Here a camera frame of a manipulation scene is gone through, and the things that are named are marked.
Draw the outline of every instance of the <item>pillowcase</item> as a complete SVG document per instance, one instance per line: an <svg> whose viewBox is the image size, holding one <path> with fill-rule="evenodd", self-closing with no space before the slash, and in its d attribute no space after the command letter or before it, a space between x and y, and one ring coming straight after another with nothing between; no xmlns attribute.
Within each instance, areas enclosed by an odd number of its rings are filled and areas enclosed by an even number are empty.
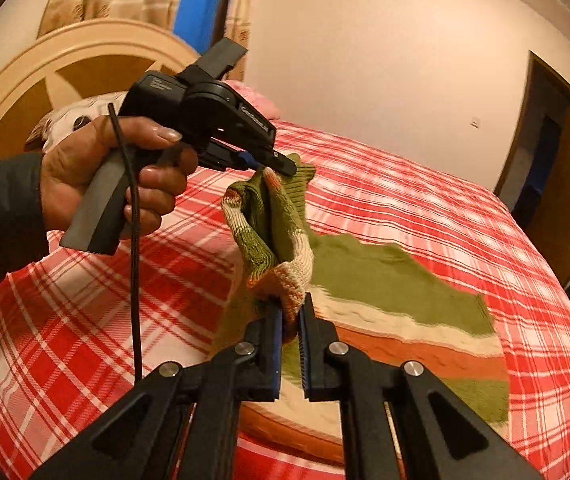
<svg viewBox="0 0 570 480"><path fill-rule="evenodd" d="M250 86L240 81L225 81L225 83L247 99L268 121L280 118L280 110L278 110L276 105ZM111 94L89 97L50 112L31 131L25 142L25 151L30 152L42 149L44 153L47 153L73 132L76 121L84 117L89 121L93 121L96 117L107 115L109 103L114 103L114 108L118 112L126 94L127 92L113 92Z"/></svg>

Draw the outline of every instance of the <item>plaid bedsheet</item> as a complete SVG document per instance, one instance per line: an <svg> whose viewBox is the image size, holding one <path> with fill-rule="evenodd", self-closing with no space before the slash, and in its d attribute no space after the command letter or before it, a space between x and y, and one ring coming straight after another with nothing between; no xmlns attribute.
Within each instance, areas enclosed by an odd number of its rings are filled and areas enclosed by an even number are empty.
<svg viewBox="0 0 570 480"><path fill-rule="evenodd" d="M549 480L570 476L570 303L546 262L489 191L402 158L289 123L277 148L318 173L308 219L322 233L395 241L431 272L484 295L510 372L508 440ZM206 357L232 276L220 210L249 173L199 169L142 241L146 372ZM58 247L0 285L0 464L26 478L133 382L129 246L113 258ZM236 478L331 480L339 469L238 441Z"/></svg>

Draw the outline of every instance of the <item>curved headboard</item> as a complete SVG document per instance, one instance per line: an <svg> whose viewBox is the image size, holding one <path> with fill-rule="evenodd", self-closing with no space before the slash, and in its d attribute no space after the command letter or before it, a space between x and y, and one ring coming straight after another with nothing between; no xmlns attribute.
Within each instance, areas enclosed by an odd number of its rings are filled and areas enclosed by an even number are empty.
<svg viewBox="0 0 570 480"><path fill-rule="evenodd" d="M151 68L180 72L197 58L177 36L132 20L90 20L43 36L0 73L0 158L23 152L48 112L129 90Z"/></svg>

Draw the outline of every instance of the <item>sweater sleeve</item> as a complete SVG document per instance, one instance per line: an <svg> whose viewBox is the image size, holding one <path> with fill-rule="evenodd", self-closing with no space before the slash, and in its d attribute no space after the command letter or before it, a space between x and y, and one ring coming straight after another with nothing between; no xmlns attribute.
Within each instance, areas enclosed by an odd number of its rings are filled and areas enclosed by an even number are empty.
<svg viewBox="0 0 570 480"><path fill-rule="evenodd" d="M42 154L0 160L0 282L49 253L40 204Z"/></svg>

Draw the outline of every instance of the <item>blue window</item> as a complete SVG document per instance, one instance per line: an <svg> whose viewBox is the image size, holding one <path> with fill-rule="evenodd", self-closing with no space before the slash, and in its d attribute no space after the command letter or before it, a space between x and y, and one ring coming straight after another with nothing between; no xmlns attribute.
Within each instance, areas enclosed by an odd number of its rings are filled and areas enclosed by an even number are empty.
<svg viewBox="0 0 570 480"><path fill-rule="evenodd" d="M199 53L206 51L212 40L220 0L180 0L174 34Z"/></svg>

